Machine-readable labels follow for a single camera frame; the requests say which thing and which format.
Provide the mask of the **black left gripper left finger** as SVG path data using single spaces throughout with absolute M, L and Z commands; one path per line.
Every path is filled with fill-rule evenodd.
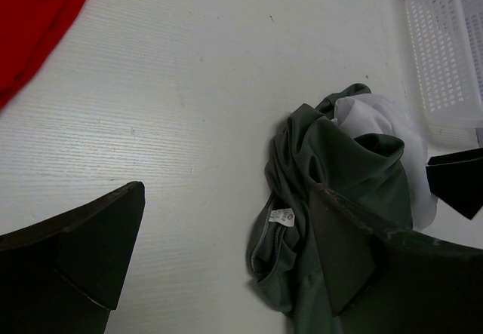
M 129 182 L 1 236 L 3 333 L 103 333 L 122 293 L 143 218 Z

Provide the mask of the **folded red t-shirt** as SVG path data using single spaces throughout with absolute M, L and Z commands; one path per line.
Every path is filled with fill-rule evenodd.
M 1 0 L 1 107 L 29 83 L 86 0 Z

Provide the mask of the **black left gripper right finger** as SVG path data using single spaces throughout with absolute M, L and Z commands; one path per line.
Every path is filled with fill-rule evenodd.
M 309 213 L 344 333 L 480 333 L 482 251 L 391 222 L 321 184 Z

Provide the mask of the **dark green t-shirt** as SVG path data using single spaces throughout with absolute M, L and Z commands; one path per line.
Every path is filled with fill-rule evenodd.
M 247 248 L 255 290 L 286 315 L 295 333 L 337 333 L 309 218 L 309 193 L 322 184 L 407 228 L 413 225 L 403 142 L 381 133 L 351 137 L 333 120 L 336 102 L 368 93 L 353 84 L 316 107 L 301 105 L 269 144 L 271 194 Z

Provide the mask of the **white plastic perforated basket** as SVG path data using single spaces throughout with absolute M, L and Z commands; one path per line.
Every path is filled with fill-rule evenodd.
M 473 147 L 482 127 L 482 0 L 406 0 L 431 140 Z

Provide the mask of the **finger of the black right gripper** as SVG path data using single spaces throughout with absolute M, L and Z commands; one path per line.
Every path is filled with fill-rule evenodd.
M 465 218 L 482 208 L 482 149 L 431 157 L 426 175 L 432 194 Z

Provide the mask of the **white t-shirt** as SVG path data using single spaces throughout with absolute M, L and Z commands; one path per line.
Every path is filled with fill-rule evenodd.
M 405 144 L 401 163 L 405 169 L 416 230 L 429 227 L 437 213 L 437 198 L 426 175 L 428 150 L 409 113 L 385 97 L 363 93 L 335 102 L 332 122 L 350 137 L 366 133 L 395 136 Z

